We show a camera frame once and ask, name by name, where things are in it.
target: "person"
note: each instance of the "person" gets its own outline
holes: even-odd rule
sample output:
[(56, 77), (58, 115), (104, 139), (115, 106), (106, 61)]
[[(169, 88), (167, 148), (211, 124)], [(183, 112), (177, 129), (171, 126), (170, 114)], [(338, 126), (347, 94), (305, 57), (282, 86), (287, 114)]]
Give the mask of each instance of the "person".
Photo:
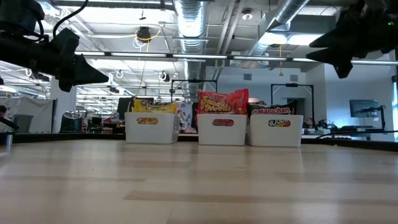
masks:
[[(5, 106), (1, 105), (1, 106), (0, 106), (0, 117), (2, 117), (2, 118), (4, 118), (4, 119), (7, 119), (7, 120), (11, 121), (11, 120), (6, 116), (6, 113), (7, 113), (7, 108), (6, 108)], [(3, 123), (0, 122), (0, 133), (5, 133), (5, 132), (8, 132), (8, 131), (11, 131), (11, 128), (10, 128), (9, 126), (7, 126), (7, 125), (5, 125), (5, 124), (3, 124)]]

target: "white plastic bin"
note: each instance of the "white plastic bin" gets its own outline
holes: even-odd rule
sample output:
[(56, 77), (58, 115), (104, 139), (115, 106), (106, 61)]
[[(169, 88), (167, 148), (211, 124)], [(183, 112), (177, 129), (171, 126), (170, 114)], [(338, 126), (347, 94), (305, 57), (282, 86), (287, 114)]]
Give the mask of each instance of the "white plastic bin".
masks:
[(199, 144), (243, 146), (247, 116), (198, 114)]
[(300, 147), (302, 115), (252, 115), (248, 143), (252, 146)]
[(167, 113), (125, 113), (126, 142), (172, 144), (178, 141), (180, 119)]

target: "ceiling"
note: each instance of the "ceiling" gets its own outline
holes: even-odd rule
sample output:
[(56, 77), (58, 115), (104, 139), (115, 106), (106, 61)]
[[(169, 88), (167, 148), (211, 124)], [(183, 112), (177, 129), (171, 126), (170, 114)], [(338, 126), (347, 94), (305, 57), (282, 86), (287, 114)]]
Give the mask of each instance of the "ceiling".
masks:
[[(54, 5), (65, 0), (52, 1)], [(117, 0), (107, 1), (115, 4), (130, 3), (137, 1)], [(312, 0), (305, 6), (299, 14), (316, 15), (316, 16), (333, 16), (342, 6), (347, 5), (349, 1), (337, 0)], [(216, 52), (218, 42), (220, 40), (223, 28), (224, 12), (230, 5), (230, 0), (215, 0), (207, 2), (207, 18), (206, 18), (206, 37), (209, 41), (206, 44), (206, 54), (214, 54)], [(233, 32), (234, 38), (228, 46), (227, 53), (244, 52), (249, 50), (258, 38), (257, 27), (264, 14), (274, 10), (277, 7), (276, 0), (245, 0), (244, 8), (250, 8), (252, 19), (243, 20), (241, 12), (235, 12), (233, 16), (238, 16), (238, 24)], [(75, 6), (60, 6), (61, 13), (56, 15), (51, 11), (46, 11), (46, 19), (44, 24), (45, 33), (51, 36), (53, 26), (60, 18), (75, 11)], [(140, 26), (150, 27), (153, 38), (149, 45), (137, 47), (133, 45), (133, 35)], [(133, 9), (133, 8), (109, 8), (109, 7), (87, 7), (79, 15), (69, 19), (68, 22), (62, 24), (59, 30), (69, 28), (80, 36), (80, 45), (78, 50), (90, 51), (114, 51), (114, 52), (171, 52), (177, 53), (181, 51), (178, 40), (172, 37), (178, 36), (177, 21), (174, 11), (159, 9)], [(282, 45), (282, 56), (305, 57), (310, 52), (307, 46), (298, 45)], [(279, 56), (279, 48), (268, 48), (267, 53), (271, 56)], [(159, 80), (159, 73), (168, 73), (172, 78), (184, 79), (184, 62), (153, 62), (153, 61), (120, 61), (120, 60), (88, 60), (88, 62), (109, 75), (113, 85), (153, 85), (153, 86), (170, 86), (170, 83), (164, 83)], [(2, 63), (0, 64), (1, 76), (6, 83), (42, 83), (40, 80), (34, 80), (28, 77), (29, 71), (15, 65)], [(279, 63), (270, 63), (269, 68), (278, 67)], [(303, 68), (308, 66), (306, 63), (284, 63), (284, 67)], [(50, 91), (49, 86), (20, 86), (21, 90), (32, 90), (46, 95)], [(131, 95), (137, 93), (137, 88), (123, 88), (119, 95)], [(167, 89), (147, 90), (147, 95), (167, 95)], [(109, 93), (108, 88), (79, 88), (80, 95), (114, 95)], [(140, 90), (138, 95), (145, 95), (145, 90)]]

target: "yellow snack bag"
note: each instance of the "yellow snack bag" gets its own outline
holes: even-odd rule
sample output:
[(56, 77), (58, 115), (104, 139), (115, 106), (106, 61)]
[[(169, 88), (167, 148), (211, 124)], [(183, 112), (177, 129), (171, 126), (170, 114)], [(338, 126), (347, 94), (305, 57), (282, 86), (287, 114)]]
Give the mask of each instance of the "yellow snack bag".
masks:
[(152, 103), (147, 100), (134, 100), (132, 112), (136, 113), (171, 113), (177, 110), (177, 103)]

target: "pillar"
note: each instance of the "pillar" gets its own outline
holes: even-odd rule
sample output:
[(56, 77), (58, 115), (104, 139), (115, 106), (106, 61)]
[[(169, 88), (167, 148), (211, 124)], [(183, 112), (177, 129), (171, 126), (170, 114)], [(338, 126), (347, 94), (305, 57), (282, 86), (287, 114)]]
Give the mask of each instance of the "pillar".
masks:
[(50, 99), (57, 100), (52, 132), (59, 133), (61, 130), (61, 121), (64, 112), (76, 110), (76, 87), (73, 86), (69, 93), (64, 92), (59, 88), (58, 80), (52, 78)]

